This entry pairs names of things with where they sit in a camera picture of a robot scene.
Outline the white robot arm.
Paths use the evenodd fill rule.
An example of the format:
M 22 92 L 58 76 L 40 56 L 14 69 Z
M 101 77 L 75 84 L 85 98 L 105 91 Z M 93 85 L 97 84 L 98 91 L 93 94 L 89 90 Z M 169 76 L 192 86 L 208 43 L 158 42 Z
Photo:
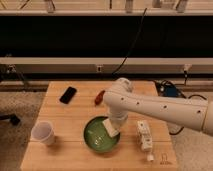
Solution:
M 128 112 L 144 114 L 213 136 L 213 101 L 138 95 L 132 83 L 117 79 L 105 90 L 108 119 L 103 122 L 110 137 L 119 134 Z

